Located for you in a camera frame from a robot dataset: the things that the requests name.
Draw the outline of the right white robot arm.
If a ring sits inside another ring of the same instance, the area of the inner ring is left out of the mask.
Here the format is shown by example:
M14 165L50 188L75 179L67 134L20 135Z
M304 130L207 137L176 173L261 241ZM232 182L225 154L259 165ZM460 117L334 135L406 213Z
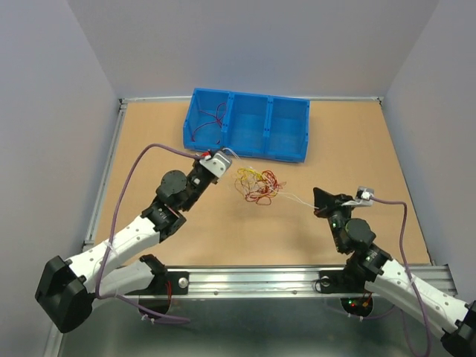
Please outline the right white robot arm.
M475 355L475 303L459 300L413 274L378 247L369 224L354 218L357 207L376 202L374 191L360 187L355 196L314 188L314 215L325 219L336 250L348 259L341 270L321 273L314 289L323 294L369 292L417 319L427 335L439 338L452 356Z

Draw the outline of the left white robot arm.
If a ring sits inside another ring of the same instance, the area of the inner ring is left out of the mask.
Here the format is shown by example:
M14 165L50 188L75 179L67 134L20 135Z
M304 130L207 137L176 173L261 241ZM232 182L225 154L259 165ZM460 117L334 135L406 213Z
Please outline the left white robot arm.
M186 222L183 214L229 167L208 156L196 159L188 174L169 171L152 203L125 228L112 228L108 239L83 253L51 258L34 297L55 327L62 333L78 328L97 301L117 298L128 303L130 292L156 293L167 288L167 268L144 250L175 234Z

